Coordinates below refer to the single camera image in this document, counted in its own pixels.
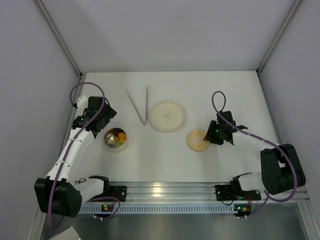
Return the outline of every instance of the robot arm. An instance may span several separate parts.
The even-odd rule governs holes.
[[[230,111],[220,112],[220,114],[230,123],[236,125]],[[248,129],[243,125],[237,127],[239,129]],[[229,142],[234,146],[244,149],[261,161],[261,172],[245,173],[235,176],[230,181],[232,188],[236,192],[244,193],[252,190],[267,190],[270,194],[276,195],[293,189],[294,179],[292,171],[279,150],[264,142],[264,140],[258,140],[251,135],[237,131],[218,114],[217,121],[211,121],[204,140],[216,145]],[[295,148],[290,144],[279,145],[279,147],[286,153],[294,167],[297,176],[297,186],[304,186],[306,184],[306,177]]]
[[[78,167],[82,163],[87,148],[117,114],[108,104],[105,104],[99,115],[75,138],[79,130],[97,113],[102,100],[102,97],[91,96],[87,99],[80,96],[74,105],[80,111],[83,109],[83,114],[73,121],[69,139],[53,168],[45,178],[38,178],[34,184],[39,207],[43,213],[48,212],[50,192],[57,175],[52,200],[53,214],[75,217],[82,203],[110,189],[108,178],[102,176],[91,176],[86,182],[76,186],[74,184]]]

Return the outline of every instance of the gray wall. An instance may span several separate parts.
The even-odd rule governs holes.
[[[294,0],[44,0],[84,72],[255,70]]]
[[[284,142],[295,145],[320,219],[320,1],[306,0],[262,72]]]
[[[0,3],[0,233],[26,240],[34,183],[58,157],[78,82],[32,0]]]

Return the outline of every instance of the purple cable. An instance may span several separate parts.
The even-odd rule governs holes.
[[[265,191],[264,191],[265,194],[266,194],[266,199],[265,199],[265,201],[263,202],[263,204],[262,204],[260,207],[258,207],[258,209],[257,209],[255,212],[253,212],[253,213],[252,213],[251,215],[249,215],[249,216],[252,216],[252,215],[254,215],[256,212],[258,212],[258,211],[267,203],[268,199],[271,199],[271,200],[273,200],[273,201],[275,201],[275,202],[278,202],[278,203],[284,203],[284,202],[287,202],[287,201],[291,200],[291,199],[294,197],[294,195],[296,194],[297,186],[298,186],[298,181],[297,181],[297,175],[296,175],[295,168],[294,168],[294,166],[292,165],[289,157],[286,155],[286,153],[285,153],[277,144],[275,144],[275,143],[273,143],[273,142],[271,142],[271,141],[269,141],[269,140],[266,140],[266,139],[264,139],[264,138],[262,138],[262,137],[260,137],[260,136],[257,136],[257,135],[255,135],[255,134],[252,134],[252,133],[243,131],[242,129],[236,127],[236,126],[233,125],[231,122],[229,122],[227,119],[225,119],[225,118],[221,115],[221,113],[218,111],[218,109],[217,109],[217,107],[216,107],[216,105],[215,105],[214,97],[215,97],[215,95],[218,94],[218,93],[219,93],[219,94],[222,94],[222,96],[223,96],[223,98],[224,98],[223,107],[222,107],[222,109],[220,110],[221,112],[222,112],[222,110],[223,110],[223,109],[225,108],[225,106],[226,106],[227,98],[226,98],[226,95],[225,95],[222,91],[215,91],[215,92],[213,93],[212,97],[211,97],[212,106],[213,106],[214,110],[216,111],[216,113],[219,115],[219,117],[222,118],[228,125],[230,125],[230,126],[233,127],[234,129],[236,129],[237,131],[239,131],[239,132],[241,132],[241,133],[243,133],[243,134],[245,134],[245,135],[250,135],[250,136],[252,136],[252,137],[254,137],[254,138],[256,138],[256,139],[258,139],[258,140],[260,140],[260,141],[264,141],[265,143],[267,143],[267,144],[273,146],[274,148],[276,148],[276,149],[283,155],[283,157],[285,158],[286,162],[288,163],[288,165],[289,165],[289,167],[290,167],[290,169],[291,169],[291,171],[292,171],[292,176],[293,176],[293,190],[292,190],[291,194],[290,194],[287,198],[285,198],[285,199],[275,199],[275,198],[271,197],[271,196],[269,195],[269,193],[265,190]]]
[[[74,92],[74,90],[75,90],[77,87],[79,87],[79,86],[81,86],[81,85],[86,85],[86,84],[88,84],[88,85],[93,85],[93,86],[97,87],[97,88],[101,91],[101,93],[102,93],[102,104],[101,104],[100,108],[98,109],[98,111],[95,113],[95,115],[74,135],[74,137],[73,137],[74,140],[75,140],[75,139],[79,136],[79,134],[80,134],[84,129],[86,129],[86,127],[99,115],[99,113],[101,112],[101,110],[102,110],[102,108],[104,107],[105,102],[106,102],[105,93],[104,93],[104,91],[102,90],[102,88],[101,88],[100,86],[98,86],[97,84],[95,84],[95,83],[93,83],[93,82],[81,82],[81,83],[75,85],[75,86],[71,89],[71,91],[70,91],[70,102],[71,102],[72,105],[74,104],[74,102],[73,102],[73,100],[72,100],[72,93]],[[63,156],[63,159],[62,159],[63,162],[66,161],[66,158],[67,158],[67,156],[68,156],[68,154],[69,154],[69,151],[70,151],[70,149],[71,149],[71,147],[72,147],[72,144],[74,143],[74,140],[71,140],[71,142],[69,143],[69,145],[68,145],[68,147],[67,147],[67,149],[66,149],[66,151],[65,151],[65,154],[64,154],[64,156]],[[63,217],[62,217],[61,220],[60,220],[60,222],[57,224],[57,226],[55,226],[55,227],[53,226],[53,223],[52,223],[52,202],[53,202],[53,198],[54,198],[54,192],[55,192],[55,189],[56,189],[57,181],[58,181],[58,178],[59,178],[60,173],[61,173],[61,171],[62,171],[63,165],[64,165],[64,163],[61,163],[61,164],[60,164],[60,167],[59,167],[59,169],[58,169],[58,171],[57,171],[57,173],[56,173],[56,176],[55,176],[54,181],[53,181],[53,184],[52,184],[52,188],[51,188],[51,192],[50,192],[50,197],[49,197],[48,220],[49,220],[49,226],[50,226],[51,229],[57,228],[57,227],[60,225],[60,223],[62,222],[62,219],[63,219]]]

